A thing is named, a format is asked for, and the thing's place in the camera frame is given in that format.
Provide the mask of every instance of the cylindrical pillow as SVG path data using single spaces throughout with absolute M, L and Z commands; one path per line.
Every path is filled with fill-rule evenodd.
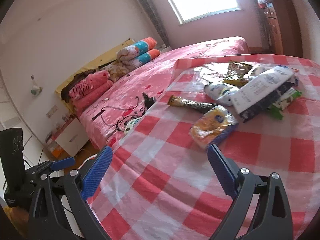
M 103 95 L 104 92 L 106 92 L 108 89 L 110 89 L 113 85 L 113 82 L 108 79 L 106 83 L 104 83 L 102 86 L 98 87 L 94 91 L 90 92 L 85 97 L 74 101 L 73 105 L 76 108 L 77 115 L 80 116 L 80 114 L 83 112 L 84 109 L 86 109 L 88 106 L 92 105 L 99 97 Z
M 155 39 L 148 37 L 138 41 L 130 46 L 121 49 L 117 54 L 117 59 L 120 61 L 133 59 L 147 51 L 153 49 L 157 42 Z
M 69 91 L 69 96 L 72 102 L 85 97 L 90 92 L 103 85 L 109 79 L 109 77 L 110 73 L 107 70 L 89 74 L 85 79 L 81 80 Z
M 155 59 L 159 55 L 160 55 L 159 50 L 152 49 L 140 56 L 135 57 L 134 59 L 123 61 L 122 63 L 127 69 L 129 69 L 130 71 L 133 71 L 143 66 L 144 64 L 148 63 L 149 61 Z

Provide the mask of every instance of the nightstand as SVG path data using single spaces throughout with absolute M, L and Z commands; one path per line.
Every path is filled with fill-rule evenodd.
M 266 5 L 263 10 L 272 52 L 303 57 L 300 26 L 292 0 L 273 0 Z
M 55 141 L 72 157 L 89 140 L 84 127 L 76 118 L 68 120 L 54 137 Z

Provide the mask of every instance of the wall switch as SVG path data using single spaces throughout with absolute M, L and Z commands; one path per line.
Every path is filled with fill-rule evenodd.
M 58 110 L 58 107 L 57 105 L 54 105 L 50 110 L 49 112 L 47 113 L 47 117 L 48 118 L 51 118 L 51 116 Z

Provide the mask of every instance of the snack package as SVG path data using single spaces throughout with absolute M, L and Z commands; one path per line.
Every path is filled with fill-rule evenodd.
M 209 110 L 211 110 L 215 106 L 218 106 L 218 104 L 192 101 L 192 100 L 181 98 L 181 97 L 175 97 L 174 95 L 170 96 L 167 105 L 190 107 L 190 108 L 193 108 L 193 109 L 199 111 L 201 114 L 205 114 L 206 112 L 208 112 Z
M 283 110 L 287 108 L 287 106 L 295 100 L 297 97 L 301 96 L 301 92 L 290 88 L 287 92 L 285 92 L 276 102 L 274 102 L 271 106 L 267 108 L 268 112 L 275 118 L 282 120 L 283 118 Z
M 190 136 L 203 149 L 218 144 L 238 126 L 238 121 L 223 106 L 215 106 L 190 129 Z
M 295 84 L 288 67 L 276 66 L 252 79 L 231 95 L 236 112 L 247 122 L 266 110 Z
M 292 68 L 292 67 L 287 67 L 287 66 L 284 66 L 284 65 L 278 65 L 280 67 L 285 67 L 285 68 L 289 68 L 293 74 L 294 74 L 294 82 L 295 82 L 295 86 L 298 86 L 299 85 L 299 70 L 298 69 L 295 69 L 295 68 Z
M 230 95 L 238 90 L 236 86 L 225 83 L 210 83 L 204 86 L 204 92 L 224 106 L 232 106 Z
M 249 81 L 255 78 L 256 76 L 259 76 L 261 73 L 271 69 L 271 66 L 268 65 L 273 65 L 273 64 L 257 64 L 255 65 L 248 74 L 244 75 L 244 78 L 247 78 Z
M 251 65 L 244 62 L 230 60 L 227 76 L 223 82 L 238 87 L 244 86 L 249 82 L 248 79 L 244 78 L 244 75 L 246 75 L 251 68 Z

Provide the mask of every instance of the yellow headboard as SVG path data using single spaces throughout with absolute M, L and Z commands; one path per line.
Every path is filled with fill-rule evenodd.
M 57 87 L 57 89 L 55 90 L 55 92 L 58 94 L 59 98 L 61 99 L 60 93 L 61 90 L 68 85 L 72 80 L 73 77 L 78 74 L 81 73 L 83 71 L 87 71 L 89 69 L 94 69 L 97 68 L 98 66 L 101 66 L 105 63 L 108 63 L 112 60 L 116 59 L 116 53 L 118 51 L 120 51 L 121 49 L 134 44 L 134 40 L 133 39 L 127 39 L 125 42 L 121 43 L 118 46 L 115 46 L 114 48 L 108 50 L 107 52 L 101 54 L 99 57 L 96 57 L 94 60 L 90 61 L 89 63 L 87 63 L 86 65 L 84 65 L 82 68 L 80 68 L 77 72 L 73 73 L 70 77 L 68 77 L 61 85 L 59 85 Z M 71 103 L 66 103 L 64 100 L 61 99 L 61 101 L 65 104 L 65 106 L 69 109 L 70 112 L 74 112 L 73 109 L 73 105 Z

